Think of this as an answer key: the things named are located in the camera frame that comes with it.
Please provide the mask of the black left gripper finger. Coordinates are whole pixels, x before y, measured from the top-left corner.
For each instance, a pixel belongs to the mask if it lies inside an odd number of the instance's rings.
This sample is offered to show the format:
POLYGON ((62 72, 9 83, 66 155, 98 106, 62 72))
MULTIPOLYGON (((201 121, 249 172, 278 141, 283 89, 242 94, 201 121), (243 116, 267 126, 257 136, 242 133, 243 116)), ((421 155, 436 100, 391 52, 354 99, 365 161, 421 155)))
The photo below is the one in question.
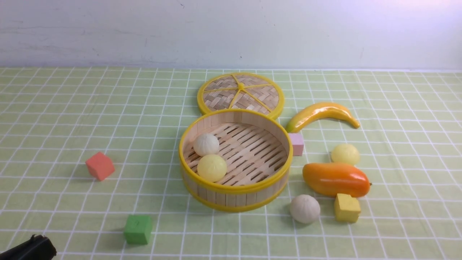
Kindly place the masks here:
POLYGON ((1 260, 51 260, 57 250, 43 235, 32 235, 29 240, 0 254, 1 260))

